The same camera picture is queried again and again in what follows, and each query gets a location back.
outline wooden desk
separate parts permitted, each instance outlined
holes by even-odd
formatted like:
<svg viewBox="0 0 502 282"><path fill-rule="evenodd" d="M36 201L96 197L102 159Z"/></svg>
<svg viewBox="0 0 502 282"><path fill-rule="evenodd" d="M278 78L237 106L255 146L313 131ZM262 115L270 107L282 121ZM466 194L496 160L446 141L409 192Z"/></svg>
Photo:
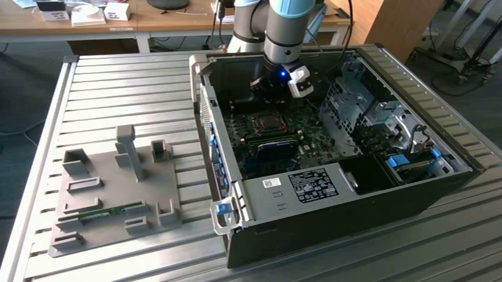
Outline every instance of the wooden desk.
<svg viewBox="0 0 502 282"><path fill-rule="evenodd" d="M331 0L349 13L347 0ZM381 43L405 62L434 18L439 0L355 0L351 44Z"/></svg>
<svg viewBox="0 0 502 282"><path fill-rule="evenodd" d="M136 0L128 1L136 13ZM72 27L71 21L46 22L34 8L22 9L12 0L0 0L0 35L50 35L68 33L134 32L138 29L136 16L130 21L108 21L106 25Z"/></svg>
<svg viewBox="0 0 502 282"><path fill-rule="evenodd" d="M187 9L168 11L148 5L147 0L130 0L130 21L108 21L106 25L72 27L70 21L46 22L32 8L22 9L12 0L0 0L0 42L75 41L134 38L140 53L150 53L150 38L210 35L213 30L213 0L190 0ZM176 12L206 15L186 15ZM321 32L331 32L331 43L339 45L349 20L338 15L326 17ZM222 34L233 34L233 24L222 26Z"/></svg>

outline white box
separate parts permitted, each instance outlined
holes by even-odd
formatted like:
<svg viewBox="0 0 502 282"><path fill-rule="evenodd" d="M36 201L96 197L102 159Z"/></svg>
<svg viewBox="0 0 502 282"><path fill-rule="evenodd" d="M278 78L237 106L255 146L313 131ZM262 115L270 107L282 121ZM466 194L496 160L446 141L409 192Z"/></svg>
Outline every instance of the white box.
<svg viewBox="0 0 502 282"><path fill-rule="evenodd" d="M43 12L40 11L42 18L44 21L67 21L70 19L70 15L67 11L52 11L52 12Z"/></svg>
<svg viewBox="0 0 502 282"><path fill-rule="evenodd" d="M71 13L71 25L72 26L87 26L87 25L106 25L103 10L98 7L84 6L84 10L79 11L83 6L76 6Z"/></svg>
<svg viewBox="0 0 502 282"><path fill-rule="evenodd" d="M111 21L128 21L131 17L130 4L110 2L104 8L104 17Z"/></svg>

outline motherboard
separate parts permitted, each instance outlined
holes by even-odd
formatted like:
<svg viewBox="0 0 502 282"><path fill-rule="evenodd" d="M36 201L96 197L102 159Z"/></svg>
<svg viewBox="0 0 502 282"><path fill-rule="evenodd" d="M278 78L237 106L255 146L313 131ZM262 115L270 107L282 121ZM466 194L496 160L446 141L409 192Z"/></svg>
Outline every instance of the motherboard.
<svg viewBox="0 0 502 282"><path fill-rule="evenodd" d="M223 117L243 179L291 172L339 158L307 99L282 100L263 111Z"/></svg>

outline circuit board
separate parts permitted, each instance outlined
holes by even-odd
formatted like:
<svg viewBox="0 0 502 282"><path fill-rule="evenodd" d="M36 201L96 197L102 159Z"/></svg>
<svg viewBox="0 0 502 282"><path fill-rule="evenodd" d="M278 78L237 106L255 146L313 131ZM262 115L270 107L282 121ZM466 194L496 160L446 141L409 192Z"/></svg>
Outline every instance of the circuit board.
<svg viewBox="0 0 502 282"><path fill-rule="evenodd" d="M335 162L334 140L319 107L291 99L265 111L223 117L245 179Z"/></svg>

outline blue tab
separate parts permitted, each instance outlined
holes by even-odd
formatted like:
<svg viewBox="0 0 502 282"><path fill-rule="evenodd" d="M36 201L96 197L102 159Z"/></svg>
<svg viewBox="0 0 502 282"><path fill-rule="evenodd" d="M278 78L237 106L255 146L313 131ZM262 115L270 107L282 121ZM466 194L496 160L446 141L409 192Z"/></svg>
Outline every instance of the blue tab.
<svg viewBox="0 0 502 282"><path fill-rule="evenodd" d="M434 156L435 158L438 158L438 157L442 156L442 153L441 153L439 149L437 149L437 148L433 149L433 156Z"/></svg>
<svg viewBox="0 0 502 282"><path fill-rule="evenodd" d="M406 164L409 165L410 161L406 158L406 156L401 154L401 155L391 156L389 158L389 163L391 164L393 167L397 167L397 166L403 166Z"/></svg>
<svg viewBox="0 0 502 282"><path fill-rule="evenodd" d="M223 216L233 212L233 205L229 204L218 204L217 205L217 216Z"/></svg>

